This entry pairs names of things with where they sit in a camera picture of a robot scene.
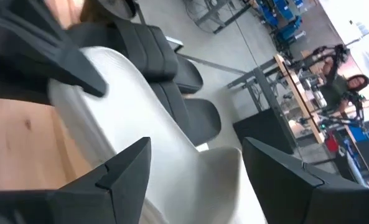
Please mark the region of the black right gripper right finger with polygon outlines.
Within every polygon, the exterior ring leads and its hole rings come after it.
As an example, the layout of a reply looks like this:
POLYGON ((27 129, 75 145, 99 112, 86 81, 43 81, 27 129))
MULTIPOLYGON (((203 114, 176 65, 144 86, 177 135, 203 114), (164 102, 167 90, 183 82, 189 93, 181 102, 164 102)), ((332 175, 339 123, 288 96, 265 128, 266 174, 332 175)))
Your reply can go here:
POLYGON ((253 138, 245 138, 242 149, 268 223, 369 224, 368 188, 253 138))

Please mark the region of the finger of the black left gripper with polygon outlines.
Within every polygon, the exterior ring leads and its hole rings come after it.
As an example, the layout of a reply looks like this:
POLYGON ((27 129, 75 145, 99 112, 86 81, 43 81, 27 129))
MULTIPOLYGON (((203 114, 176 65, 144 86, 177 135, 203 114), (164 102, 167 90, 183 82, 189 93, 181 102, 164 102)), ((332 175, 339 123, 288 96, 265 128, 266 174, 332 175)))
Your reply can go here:
POLYGON ((20 71, 103 96, 106 82, 43 1, 0 0, 0 57, 20 71))
POLYGON ((51 105, 48 84, 47 78, 24 73, 0 57, 0 99, 51 105))

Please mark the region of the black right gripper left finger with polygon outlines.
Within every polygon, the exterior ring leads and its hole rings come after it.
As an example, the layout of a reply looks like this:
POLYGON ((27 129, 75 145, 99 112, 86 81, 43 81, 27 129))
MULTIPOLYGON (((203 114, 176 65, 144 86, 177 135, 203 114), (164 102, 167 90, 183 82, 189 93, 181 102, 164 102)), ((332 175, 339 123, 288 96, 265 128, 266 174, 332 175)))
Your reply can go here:
POLYGON ((150 166, 143 137, 60 189, 0 191, 0 223, 138 223, 150 166))

